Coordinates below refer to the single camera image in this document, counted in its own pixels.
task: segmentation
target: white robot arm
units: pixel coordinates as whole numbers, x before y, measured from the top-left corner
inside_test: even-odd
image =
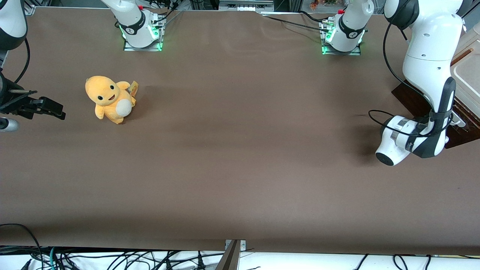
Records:
[[[123,37],[133,47],[144,48],[159,39],[158,33],[152,30],[159,27],[157,14],[145,9],[140,10],[133,0],[101,1],[112,10],[120,24]]]
[[[372,0],[351,1],[343,14],[333,17],[335,28],[325,40],[338,52],[350,53],[358,45],[373,14]]]
[[[456,83],[450,62],[460,39],[463,20],[456,13],[462,0],[387,0],[385,17],[400,29],[410,27],[412,39],[403,74],[420,90],[432,110],[424,121],[394,116],[384,123],[378,160],[393,166],[409,153],[421,158],[438,155],[448,142]]]
[[[20,46],[26,36],[24,0],[0,0],[0,50]]]
[[[24,0],[0,0],[0,50],[15,49],[25,41],[29,52],[26,35]],[[32,98],[31,95],[37,91],[25,90],[17,84],[27,66],[28,64],[15,81],[5,78],[0,69],[0,113],[11,113],[28,119],[32,119],[34,114],[47,114],[64,120],[65,113],[61,104],[47,97]],[[16,120],[0,118],[0,132],[17,129]]]

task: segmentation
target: table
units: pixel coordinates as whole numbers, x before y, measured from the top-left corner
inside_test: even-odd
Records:
[[[315,26],[299,14],[278,15]],[[41,245],[192,250],[480,254],[475,141],[395,167],[375,158],[370,109],[390,91],[373,16],[362,55],[322,55],[315,30],[254,12],[184,12],[162,52],[124,52],[109,10],[38,8],[20,85],[64,105],[1,134],[0,222]],[[407,45],[391,31],[401,71]],[[11,51],[15,78],[25,48]],[[98,120],[85,80],[137,81],[125,124]],[[0,244],[32,244],[18,229]]]

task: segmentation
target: white plush belly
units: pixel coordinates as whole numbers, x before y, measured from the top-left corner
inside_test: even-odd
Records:
[[[132,111],[132,103],[128,99],[121,99],[117,103],[117,107],[115,108],[117,114],[121,117],[125,117],[130,114]]]

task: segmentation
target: white floor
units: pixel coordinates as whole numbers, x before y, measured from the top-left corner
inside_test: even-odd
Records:
[[[203,251],[203,255],[218,253],[219,251]],[[105,256],[120,255],[117,253],[82,253],[72,254],[83,256]],[[161,260],[166,252],[154,252],[155,259]],[[196,251],[182,251],[170,259],[196,258]],[[239,270],[354,270],[363,255],[343,255],[343,254],[298,254],[298,253],[266,253],[266,252],[242,252],[240,255]],[[215,264],[221,256],[203,258],[205,265]],[[426,257],[403,257],[407,263],[408,270],[424,270],[427,262]],[[28,255],[4,255],[0,256],[0,270],[19,270],[30,259]],[[115,257],[110,258],[73,258],[72,261],[80,270],[106,270]],[[153,262],[147,259],[140,259],[148,262],[152,268]],[[403,268],[403,264],[398,260],[398,264]],[[187,270],[194,267],[192,262],[186,262],[175,267],[175,270]],[[41,267],[39,261],[32,260],[29,270],[36,270]],[[119,265],[116,270],[125,268],[125,262]],[[133,263],[128,270],[148,270],[145,263]],[[364,261],[360,270],[396,270],[393,264],[392,256],[387,255],[369,255]],[[480,259],[470,258],[439,258],[432,257],[428,270],[480,270]]]

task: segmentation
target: stuffed animal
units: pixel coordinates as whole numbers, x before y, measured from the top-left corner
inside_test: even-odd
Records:
[[[130,114],[137,104],[135,94],[138,84],[127,82],[114,83],[104,76],[93,76],[87,79],[85,90],[88,97],[95,102],[95,115],[103,119],[105,115],[115,124],[123,123],[123,118]]]

